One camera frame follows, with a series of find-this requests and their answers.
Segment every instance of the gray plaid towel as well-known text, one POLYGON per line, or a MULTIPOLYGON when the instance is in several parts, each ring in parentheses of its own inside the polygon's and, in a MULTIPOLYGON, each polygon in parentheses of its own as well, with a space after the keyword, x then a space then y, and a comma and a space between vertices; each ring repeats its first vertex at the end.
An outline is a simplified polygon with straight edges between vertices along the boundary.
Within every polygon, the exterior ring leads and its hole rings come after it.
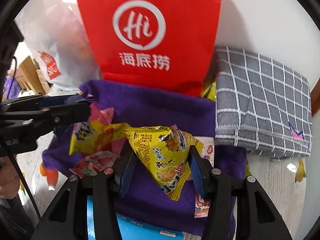
POLYGON ((216 145, 271 157, 306 157, 311 151, 308 80, 271 58, 218 47, 216 145))

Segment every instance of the white plastic bag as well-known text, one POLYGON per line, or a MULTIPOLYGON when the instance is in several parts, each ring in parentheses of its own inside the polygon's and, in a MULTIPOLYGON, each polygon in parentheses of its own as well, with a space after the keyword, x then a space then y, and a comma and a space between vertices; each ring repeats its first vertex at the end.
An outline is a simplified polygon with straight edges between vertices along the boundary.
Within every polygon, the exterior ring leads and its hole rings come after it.
POLYGON ((30 0, 15 20, 48 82, 74 90, 99 79, 85 29, 62 0, 30 0))

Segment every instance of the white wall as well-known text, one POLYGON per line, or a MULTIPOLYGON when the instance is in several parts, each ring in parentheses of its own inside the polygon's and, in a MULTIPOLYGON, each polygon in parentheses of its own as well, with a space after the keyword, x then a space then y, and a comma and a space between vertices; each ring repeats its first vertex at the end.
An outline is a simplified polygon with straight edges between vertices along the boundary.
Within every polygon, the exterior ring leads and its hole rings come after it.
POLYGON ((249 49, 320 76, 320 32, 296 0, 222 0, 216 44, 249 49))
POLYGON ((310 157, 306 158, 306 197, 295 240, 302 240, 320 216, 320 111, 312 118, 312 122, 312 150, 310 157))

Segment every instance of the yellow lemon print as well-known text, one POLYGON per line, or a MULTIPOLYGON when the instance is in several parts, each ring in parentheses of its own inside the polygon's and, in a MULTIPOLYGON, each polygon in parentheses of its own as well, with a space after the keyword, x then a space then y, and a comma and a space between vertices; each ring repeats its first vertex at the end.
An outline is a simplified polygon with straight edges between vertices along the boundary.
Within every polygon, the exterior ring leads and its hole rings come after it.
POLYGON ((247 160, 247 163, 245 165, 245 173, 244 173, 244 176, 247 177, 247 176, 252 176, 251 172, 249 171, 249 163, 248 163, 248 160, 247 160))
POLYGON ((304 165, 303 165, 303 161, 300 159, 299 160, 299 167, 297 169, 296 172, 296 178, 294 180, 294 182, 301 182, 303 180, 303 178, 306 178, 306 172, 304 170, 304 165))

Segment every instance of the red paper bag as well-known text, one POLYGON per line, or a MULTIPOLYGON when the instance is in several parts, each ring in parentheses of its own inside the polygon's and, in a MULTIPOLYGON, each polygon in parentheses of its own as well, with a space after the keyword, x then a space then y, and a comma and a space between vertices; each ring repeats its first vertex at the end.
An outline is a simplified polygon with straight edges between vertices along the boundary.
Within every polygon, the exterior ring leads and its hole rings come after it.
POLYGON ((200 96, 221 0, 78 0, 106 80, 200 96))

